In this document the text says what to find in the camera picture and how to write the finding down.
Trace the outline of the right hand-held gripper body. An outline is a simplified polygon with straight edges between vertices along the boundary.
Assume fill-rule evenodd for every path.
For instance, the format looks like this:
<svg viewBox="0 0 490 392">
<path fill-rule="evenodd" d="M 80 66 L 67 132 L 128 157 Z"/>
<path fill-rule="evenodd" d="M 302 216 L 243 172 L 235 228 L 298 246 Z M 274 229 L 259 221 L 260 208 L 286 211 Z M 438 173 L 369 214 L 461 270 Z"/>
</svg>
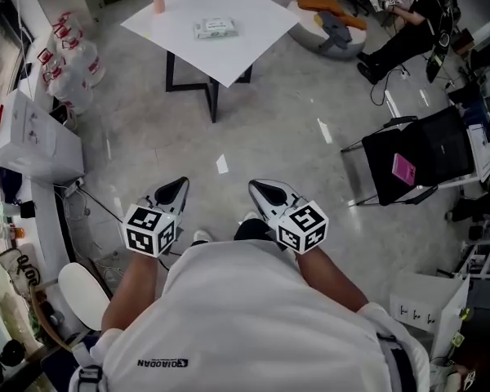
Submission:
<svg viewBox="0 0 490 392">
<path fill-rule="evenodd" d="M 298 254 L 319 246 L 327 237 L 328 224 L 328 217 L 315 201 L 299 201 L 268 221 L 275 241 Z"/>
</svg>

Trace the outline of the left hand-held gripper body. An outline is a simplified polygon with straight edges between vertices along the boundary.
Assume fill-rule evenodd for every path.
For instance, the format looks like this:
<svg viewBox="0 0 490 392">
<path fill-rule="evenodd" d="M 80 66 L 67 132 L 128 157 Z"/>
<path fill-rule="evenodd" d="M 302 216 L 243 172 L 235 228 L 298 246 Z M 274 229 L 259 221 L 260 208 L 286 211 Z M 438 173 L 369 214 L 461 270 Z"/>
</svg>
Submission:
<svg viewBox="0 0 490 392">
<path fill-rule="evenodd" d="M 122 235 L 127 249 L 144 256 L 168 254 L 180 234 L 178 203 L 154 205 L 150 196 L 139 198 L 127 210 Z"/>
</svg>

